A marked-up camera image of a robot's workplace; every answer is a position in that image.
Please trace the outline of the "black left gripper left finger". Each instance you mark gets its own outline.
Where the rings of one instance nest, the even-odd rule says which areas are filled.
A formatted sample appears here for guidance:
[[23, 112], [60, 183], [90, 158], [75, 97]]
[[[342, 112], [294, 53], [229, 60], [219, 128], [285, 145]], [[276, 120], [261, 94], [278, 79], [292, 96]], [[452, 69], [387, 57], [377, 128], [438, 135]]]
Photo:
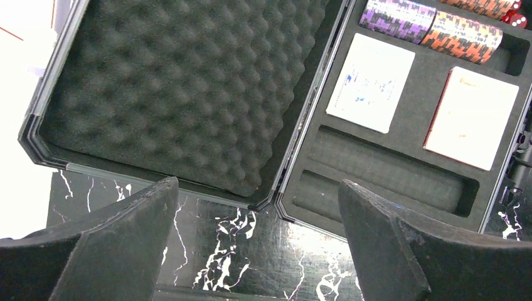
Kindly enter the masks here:
[[169, 177], [76, 220], [2, 239], [1, 299], [152, 299], [178, 193]]

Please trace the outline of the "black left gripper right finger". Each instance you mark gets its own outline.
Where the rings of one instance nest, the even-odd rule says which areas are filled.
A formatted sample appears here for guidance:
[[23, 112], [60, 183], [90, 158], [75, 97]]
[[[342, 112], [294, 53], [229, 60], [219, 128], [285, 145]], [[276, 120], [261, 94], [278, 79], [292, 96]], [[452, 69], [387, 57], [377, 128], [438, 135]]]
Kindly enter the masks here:
[[531, 243], [443, 223], [343, 180], [338, 204], [366, 300], [530, 300]]

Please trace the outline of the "red playing card box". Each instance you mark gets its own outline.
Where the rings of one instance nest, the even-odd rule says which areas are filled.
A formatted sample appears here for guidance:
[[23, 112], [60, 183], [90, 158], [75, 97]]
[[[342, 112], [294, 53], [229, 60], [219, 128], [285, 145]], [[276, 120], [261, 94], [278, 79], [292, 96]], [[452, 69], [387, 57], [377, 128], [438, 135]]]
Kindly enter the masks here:
[[519, 87], [455, 66], [423, 143], [426, 151], [491, 169]]

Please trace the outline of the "blue playing card box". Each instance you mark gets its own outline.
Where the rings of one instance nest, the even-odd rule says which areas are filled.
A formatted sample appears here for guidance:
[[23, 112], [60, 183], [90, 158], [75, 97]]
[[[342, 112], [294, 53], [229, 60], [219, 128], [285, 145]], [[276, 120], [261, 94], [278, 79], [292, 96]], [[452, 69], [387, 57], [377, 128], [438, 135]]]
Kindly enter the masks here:
[[387, 134], [414, 59], [413, 51], [356, 33], [326, 113]]

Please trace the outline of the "black poker set case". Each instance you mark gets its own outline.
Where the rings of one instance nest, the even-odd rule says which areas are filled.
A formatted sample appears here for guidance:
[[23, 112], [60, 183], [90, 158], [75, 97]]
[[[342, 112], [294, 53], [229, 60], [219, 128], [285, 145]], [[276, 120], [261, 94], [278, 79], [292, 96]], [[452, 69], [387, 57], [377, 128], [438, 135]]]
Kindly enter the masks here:
[[[364, 1], [76, 1], [19, 132], [39, 165], [127, 182], [179, 179], [197, 198], [344, 234], [349, 179], [395, 203], [483, 231], [509, 163], [523, 169], [531, 31], [501, 28], [482, 65], [359, 26]], [[326, 113], [355, 36], [415, 55], [390, 131]], [[490, 171], [423, 149], [451, 68], [517, 85]]]

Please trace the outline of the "orange black poker chip stack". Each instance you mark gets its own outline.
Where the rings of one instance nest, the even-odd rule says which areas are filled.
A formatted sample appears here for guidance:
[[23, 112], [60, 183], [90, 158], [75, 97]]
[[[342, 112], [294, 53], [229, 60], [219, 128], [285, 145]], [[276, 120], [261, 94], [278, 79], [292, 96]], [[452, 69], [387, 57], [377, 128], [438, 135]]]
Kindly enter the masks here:
[[502, 40], [501, 28], [437, 11], [420, 45], [481, 65], [490, 59]]

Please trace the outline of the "purple black poker chip stack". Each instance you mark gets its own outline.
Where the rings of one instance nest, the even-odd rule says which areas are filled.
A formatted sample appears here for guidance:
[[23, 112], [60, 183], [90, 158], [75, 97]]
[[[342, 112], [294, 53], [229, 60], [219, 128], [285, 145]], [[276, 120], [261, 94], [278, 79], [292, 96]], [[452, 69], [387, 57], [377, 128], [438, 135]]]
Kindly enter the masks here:
[[372, 0], [366, 3], [359, 25], [419, 45], [433, 25], [437, 9], [407, 0]]

